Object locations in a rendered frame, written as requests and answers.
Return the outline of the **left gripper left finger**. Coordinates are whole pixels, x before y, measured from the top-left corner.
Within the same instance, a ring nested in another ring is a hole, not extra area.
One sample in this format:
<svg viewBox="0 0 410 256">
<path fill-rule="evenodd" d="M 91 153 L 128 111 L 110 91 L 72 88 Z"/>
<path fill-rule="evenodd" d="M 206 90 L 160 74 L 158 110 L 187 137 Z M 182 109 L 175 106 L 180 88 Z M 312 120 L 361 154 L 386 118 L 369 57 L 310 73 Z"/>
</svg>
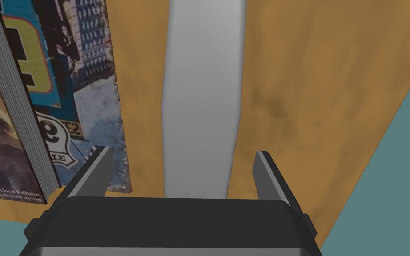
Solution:
<svg viewBox="0 0 410 256">
<path fill-rule="evenodd" d="M 108 146 L 99 146 L 62 190 L 60 198 L 74 196 L 104 197 L 113 173 L 112 149 Z"/>
</svg>

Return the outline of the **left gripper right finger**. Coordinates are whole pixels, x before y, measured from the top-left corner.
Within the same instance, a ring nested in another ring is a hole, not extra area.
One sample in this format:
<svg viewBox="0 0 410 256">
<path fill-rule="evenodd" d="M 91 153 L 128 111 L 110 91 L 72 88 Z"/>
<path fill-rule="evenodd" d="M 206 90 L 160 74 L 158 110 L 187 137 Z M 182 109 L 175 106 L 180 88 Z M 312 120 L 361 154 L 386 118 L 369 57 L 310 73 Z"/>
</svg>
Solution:
<svg viewBox="0 0 410 256">
<path fill-rule="evenodd" d="M 256 152 L 252 176 L 260 200 L 282 200 L 297 214 L 303 214 L 298 201 L 267 151 Z"/>
</svg>

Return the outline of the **grey flat elongated object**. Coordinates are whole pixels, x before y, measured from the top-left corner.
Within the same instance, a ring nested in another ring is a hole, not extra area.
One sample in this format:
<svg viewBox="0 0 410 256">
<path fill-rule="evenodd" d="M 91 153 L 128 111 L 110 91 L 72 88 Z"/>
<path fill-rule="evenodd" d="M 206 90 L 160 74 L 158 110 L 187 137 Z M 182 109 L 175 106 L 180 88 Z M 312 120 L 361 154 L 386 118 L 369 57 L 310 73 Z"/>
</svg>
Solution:
<svg viewBox="0 0 410 256">
<path fill-rule="evenodd" d="M 241 114 L 247 0 L 170 0 L 165 196 L 226 198 Z"/>
</svg>

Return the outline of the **blue cover book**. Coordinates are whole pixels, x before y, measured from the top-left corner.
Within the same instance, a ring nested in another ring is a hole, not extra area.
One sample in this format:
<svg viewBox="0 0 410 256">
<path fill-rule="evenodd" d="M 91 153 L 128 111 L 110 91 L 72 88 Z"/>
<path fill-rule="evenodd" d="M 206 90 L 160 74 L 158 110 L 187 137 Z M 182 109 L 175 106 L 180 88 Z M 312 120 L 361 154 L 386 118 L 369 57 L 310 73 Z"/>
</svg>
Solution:
<svg viewBox="0 0 410 256">
<path fill-rule="evenodd" d="M 60 183 L 109 146 L 108 190 L 130 193 L 106 0 L 0 0 L 0 13 Z"/>
</svg>

